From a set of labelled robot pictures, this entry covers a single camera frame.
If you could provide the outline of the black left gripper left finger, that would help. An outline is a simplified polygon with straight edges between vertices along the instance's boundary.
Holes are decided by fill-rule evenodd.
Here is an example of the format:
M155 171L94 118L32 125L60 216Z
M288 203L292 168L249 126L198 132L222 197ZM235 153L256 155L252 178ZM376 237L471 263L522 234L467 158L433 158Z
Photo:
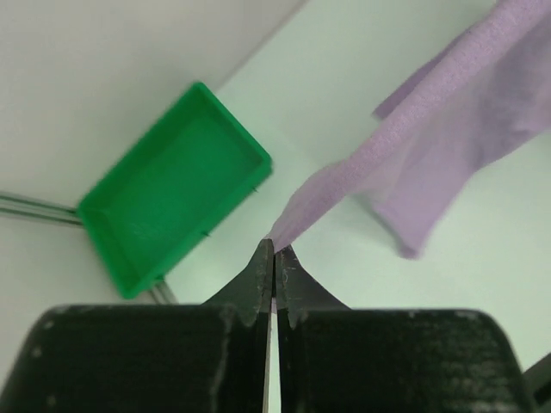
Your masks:
M274 248L201 305L44 312L1 392L4 412L265 412Z

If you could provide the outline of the purple t shirt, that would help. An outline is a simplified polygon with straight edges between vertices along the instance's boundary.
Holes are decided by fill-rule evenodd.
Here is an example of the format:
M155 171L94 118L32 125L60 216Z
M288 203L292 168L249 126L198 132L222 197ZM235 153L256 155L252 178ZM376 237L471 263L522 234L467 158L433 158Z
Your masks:
M478 170L550 128L550 4L499 1L376 110L351 155L310 176L273 224L288 247L345 196L363 194L414 258Z

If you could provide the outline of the green plastic tray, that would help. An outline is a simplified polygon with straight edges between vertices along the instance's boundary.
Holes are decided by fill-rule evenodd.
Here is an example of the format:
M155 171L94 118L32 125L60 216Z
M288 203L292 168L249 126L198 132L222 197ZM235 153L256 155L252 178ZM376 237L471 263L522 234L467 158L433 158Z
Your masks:
M271 174L269 153L193 83L79 201L118 293L154 287Z

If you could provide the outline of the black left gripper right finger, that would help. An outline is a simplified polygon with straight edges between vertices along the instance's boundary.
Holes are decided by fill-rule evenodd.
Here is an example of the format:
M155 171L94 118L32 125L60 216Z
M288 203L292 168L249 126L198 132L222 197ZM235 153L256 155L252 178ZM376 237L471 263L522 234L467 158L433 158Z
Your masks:
M517 358L489 315L351 309L291 248L274 258L285 412L533 412Z

